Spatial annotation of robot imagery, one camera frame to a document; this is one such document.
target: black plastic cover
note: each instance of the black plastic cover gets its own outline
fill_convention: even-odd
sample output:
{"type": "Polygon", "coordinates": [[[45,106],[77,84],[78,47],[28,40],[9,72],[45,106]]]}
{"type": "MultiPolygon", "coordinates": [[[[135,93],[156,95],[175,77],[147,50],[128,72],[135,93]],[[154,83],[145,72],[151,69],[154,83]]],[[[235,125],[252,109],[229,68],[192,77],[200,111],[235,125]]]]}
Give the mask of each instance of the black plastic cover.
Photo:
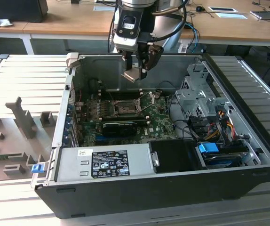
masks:
{"type": "Polygon", "coordinates": [[[202,166],[193,140],[155,140],[149,142],[150,151],[156,152],[160,165],[157,173],[201,170],[202,166]]]}

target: blue drive bracket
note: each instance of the blue drive bracket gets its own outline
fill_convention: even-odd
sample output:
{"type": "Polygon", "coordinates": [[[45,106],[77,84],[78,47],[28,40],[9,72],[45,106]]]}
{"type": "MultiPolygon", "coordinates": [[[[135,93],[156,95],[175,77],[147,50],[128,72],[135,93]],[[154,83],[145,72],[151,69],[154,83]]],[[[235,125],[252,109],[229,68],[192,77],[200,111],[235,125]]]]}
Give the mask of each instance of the blue drive bracket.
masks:
{"type": "Polygon", "coordinates": [[[199,145],[199,150],[201,153],[219,152],[219,149],[215,143],[202,143],[199,145]]]}
{"type": "Polygon", "coordinates": [[[40,162],[32,166],[32,173],[44,173],[47,171],[48,162],[40,162]]]}

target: computer case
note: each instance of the computer case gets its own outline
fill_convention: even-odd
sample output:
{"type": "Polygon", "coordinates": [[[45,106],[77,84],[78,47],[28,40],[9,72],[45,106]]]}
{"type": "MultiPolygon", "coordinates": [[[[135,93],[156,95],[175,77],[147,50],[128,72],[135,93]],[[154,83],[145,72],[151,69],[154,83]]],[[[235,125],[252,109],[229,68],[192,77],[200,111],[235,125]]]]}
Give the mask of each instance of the computer case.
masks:
{"type": "Polygon", "coordinates": [[[47,14],[46,0],[0,0],[0,19],[41,23],[47,14]]]}

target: red wire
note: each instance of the red wire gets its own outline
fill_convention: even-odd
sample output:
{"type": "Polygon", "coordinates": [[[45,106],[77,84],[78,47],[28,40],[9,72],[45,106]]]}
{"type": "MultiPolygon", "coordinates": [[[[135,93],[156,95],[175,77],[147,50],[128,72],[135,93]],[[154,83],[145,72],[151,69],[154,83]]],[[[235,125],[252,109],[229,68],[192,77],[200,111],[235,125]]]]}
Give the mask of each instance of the red wire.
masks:
{"type": "Polygon", "coordinates": [[[214,126],[214,123],[210,124],[210,126],[208,127],[208,134],[209,134],[210,128],[211,128],[212,126],[214,126]]]}

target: wooden desk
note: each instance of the wooden desk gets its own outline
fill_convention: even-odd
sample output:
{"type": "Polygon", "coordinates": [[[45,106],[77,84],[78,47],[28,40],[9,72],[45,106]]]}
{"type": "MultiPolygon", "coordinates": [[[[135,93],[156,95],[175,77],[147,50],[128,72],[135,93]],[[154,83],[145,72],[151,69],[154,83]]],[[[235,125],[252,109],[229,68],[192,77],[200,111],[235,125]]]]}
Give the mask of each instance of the wooden desk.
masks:
{"type": "Polygon", "coordinates": [[[95,4],[88,2],[47,2],[47,18],[39,24],[28,23],[24,33],[108,36],[113,12],[93,11],[95,4]]]}
{"type": "MultiPolygon", "coordinates": [[[[193,17],[193,24],[200,32],[201,43],[213,44],[236,44],[246,43],[251,45],[270,45],[270,21],[258,21],[250,11],[262,11],[259,6],[252,5],[251,0],[195,0],[195,3],[200,3],[211,12],[208,6],[211,7],[228,7],[235,8],[238,13],[243,13],[247,19],[232,19],[219,18],[216,14],[211,14],[212,18],[207,13],[196,13],[193,17]]],[[[262,5],[270,6],[270,1],[262,1],[262,5]]],[[[196,5],[187,7],[188,11],[196,11],[196,5]]],[[[181,39],[190,39],[193,37],[192,31],[184,30],[181,34],[181,39]]]]}
{"type": "Polygon", "coordinates": [[[23,33],[24,27],[27,25],[27,22],[14,22],[13,26],[1,27],[0,32],[4,33],[23,33]]]}
{"type": "MultiPolygon", "coordinates": [[[[93,11],[94,3],[80,2],[71,4],[67,1],[47,0],[48,15],[43,23],[13,22],[14,26],[0,28],[0,37],[21,38],[28,54],[34,54],[30,39],[67,40],[107,40],[113,12],[93,11]]],[[[214,7],[231,7],[239,13],[261,11],[252,5],[252,0],[195,0],[214,7]]],[[[262,1],[270,6],[270,1],[262,1]]],[[[187,6],[188,11],[195,12],[196,5],[187,6]]],[[[257,21],[253,15],[247,19],[219,18],[207,13],[195,14],[193,23],[200,32],[200,43],[270,46],[270,21],[257,21]]],[[[190,29],[184,29],[180,42],[186,45],[193,38],[190,29]]]]}

